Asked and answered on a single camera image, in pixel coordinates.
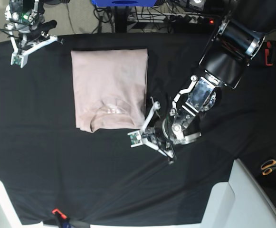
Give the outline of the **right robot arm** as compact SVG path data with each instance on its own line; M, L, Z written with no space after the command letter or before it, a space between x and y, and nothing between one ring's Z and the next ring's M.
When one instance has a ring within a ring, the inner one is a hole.
M54 42L63 43L63 39L50 35L49 31L57 26L56 20L46 22L44 4L47 0L10 0L5 8L8 22L0 32L8 35L13 52L11 65L23 68L29 55Z

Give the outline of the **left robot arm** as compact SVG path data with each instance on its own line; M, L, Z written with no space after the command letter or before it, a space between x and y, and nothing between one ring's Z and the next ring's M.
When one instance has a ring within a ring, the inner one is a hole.
M145 145L174 163L174 146L187 145L201 137L201 115L215 105L221 88L237 87L267 34L275 28L276 0L231 1L207 42L188 87L175 95L166 115L152 124L161 107L159 102L153 103L141 129L128 133L131 147Z

